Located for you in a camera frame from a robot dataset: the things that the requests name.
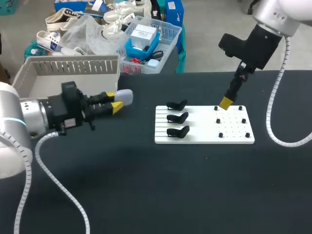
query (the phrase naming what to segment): robotic arm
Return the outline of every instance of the robotic arm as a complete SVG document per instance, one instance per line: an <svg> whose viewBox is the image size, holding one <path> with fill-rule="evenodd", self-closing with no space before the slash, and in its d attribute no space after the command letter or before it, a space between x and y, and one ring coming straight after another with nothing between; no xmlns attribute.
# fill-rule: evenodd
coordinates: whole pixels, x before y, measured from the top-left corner
<svg viewBox="0 0 312 234"><path fill-rule="evenodd" d="M0 82L0 129L16 139L29 161L33 157L31 139L37 139L52 129L59 135L66 135L67 129L79 127L84 122L94 130L94 119L114 115L133 100L131 90L87 97L73 81L63 83L61 87L59 95L20 99L11 85ZM25 165L19 152L12 143L0 137L0 179L23 170Z"/></svg>
<svg viewBox="0 0 312 234"><path fill-rule="evenodd" d="M219 47L228 57L242 60L220 107L227 110L249 74L263 69L283 37L292 37L300 23L312 26L311 0L261 0L254 19L257 25L247 40L224 34Z"/></svg>

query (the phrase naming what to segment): white coiled cable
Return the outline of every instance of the white coiled cable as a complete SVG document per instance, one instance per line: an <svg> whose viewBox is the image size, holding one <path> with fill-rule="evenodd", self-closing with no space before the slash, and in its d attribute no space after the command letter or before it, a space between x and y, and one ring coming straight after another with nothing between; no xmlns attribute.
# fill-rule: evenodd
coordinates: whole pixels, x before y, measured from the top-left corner
<svg viewBox="0 0 312 234"><path fill-rule="evenodd" d="M279 140L274 135L272 128L271 128L271 111L272 111L272 107L273 107L274 98L275 98L279 83L282 80L282 77L284 75L285 67L286 67L287 60L289 58L290 49L291 49L290 37L286 37L285 41L286 41L286 52L285 52L285 56L284 56L284 60L283 60L281 70L279 71L278 77L275 81L273 90L271 92L271 96L270 96L270 100L269 100L269 104L268 104L268 108L267 108L266 126L267 126L267 131L268 131L269 136L271 137L271 139L275 143L277 143L281 146L284 146L284 147L298 147L298 146L304 145L305 143L309 142L312 139L312 133L310 133L306 138L304 138L300 141L297 141L294 143L289 143L289 142L283 142L283 141Z"/></svg>
<svg viewBox="0 0 312 234"><path fill-rule="evenodd" d="M84 208L80 205L80 203L77 201L76 198L74 198L73 195L71 195L71 193L58 181L58 179L55 178L55 176L49 171L49 169L44 165L44 163L42 162L41 158L40 158L40 147L41 145L50 138L53 137L58 137L59 134L57 132L53 132L53 133L49 133L47 135L45 135L43 138L41 138L35 148L35 156L36 156L36 160L39 164L39 166L44 170L44 172L52 179L52 181L68 196L69 199L71 199L71 201L74 203L74 205L79 209L80 213L83 216L84 219L84 224L85 224L85 228L86 228L86 234L90 234L90 223L89 223L89 219L87 216L87 213L85 212Z"/></svg>
<svg viewBox="0 0 312 234"><path fill-rule="evenodd" d="M11 135L9 135L8 133L2 130L0 130L0 135L4 139L8 140L16 148L20 156L23 158L24 164L25 164L25 171L26 171L25 186L24 186L23 194L19 202L18 210L16 212L15 221L14 221L14 234L19 234L21 215L22 215L22 212L26 203L26 199L29 194L29 189L31 186L31 179L32 179L31 164L30 164L30 161L28 160L27 154L25 153L23 147L14 139L14 137L12 137Z"/></svg>

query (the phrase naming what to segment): black tabletop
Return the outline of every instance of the black tabletop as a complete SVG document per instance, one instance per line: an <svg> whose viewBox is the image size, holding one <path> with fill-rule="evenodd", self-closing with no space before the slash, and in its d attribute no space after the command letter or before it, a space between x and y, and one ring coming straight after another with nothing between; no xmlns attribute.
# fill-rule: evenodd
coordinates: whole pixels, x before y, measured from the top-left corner
<svg viewBox="0 0 312 234"><path fill-rule="evenodd" d="M92 234L304 234L312 228L312 142L283 148L265 113L277 76L256 72L237 104L247 107L253 145L156 145L155 107L168 101L217 105L233 73L121 76L134 103L46 142L42 160L80 201ZM284 141L312 131L312 73L289 71L273 106ZM36 162L21 234L83 234L81 214ZM0 180L0 230L13 232L24 173Z"/></svg>

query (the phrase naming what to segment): gray floor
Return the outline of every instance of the gray floor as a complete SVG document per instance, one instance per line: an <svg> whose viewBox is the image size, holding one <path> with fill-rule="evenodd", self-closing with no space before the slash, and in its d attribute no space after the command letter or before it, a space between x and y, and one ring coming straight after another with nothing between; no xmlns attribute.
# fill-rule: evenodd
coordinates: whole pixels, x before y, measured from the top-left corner
<svg viewBox="0 0 312 234"><path fill-rule="evenodd" d="M239 60L228 58L219 49L218 43L224 33L242 39L247 38L255 21L244 12L251 0L182 0L186 28L186 72L235 71ZM3 53L0 61L12 76L23 63L25 48L36 33L46 30L44 19L53 10L53 0L19 0L17 12L11 16L0 16ZM312 48L309 41L312 28L301 25L292 38L291 58L288 69L308 70L312 68ZM282 41L266 69L278 70L282 63L285 43Z"/></svg>

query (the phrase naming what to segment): white pegboard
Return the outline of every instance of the white pegboard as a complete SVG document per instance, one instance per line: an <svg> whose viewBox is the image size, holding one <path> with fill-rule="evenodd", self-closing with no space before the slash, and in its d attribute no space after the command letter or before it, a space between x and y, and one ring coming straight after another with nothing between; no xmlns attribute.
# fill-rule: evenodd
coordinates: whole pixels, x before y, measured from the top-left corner
<svg viewBox="0 0 312 234"><path fill-rule="evenodd" d="M230 106L227 111L215 106L186 106L183 111L168 110L167 106L156 107L155 143L157 144L253 144L254 134L245 106ZM168 123L167 115L180 116L188 112L183 124ZM190 131L183 138L168 137L167 129L182 129L190 126Z"/></svg>

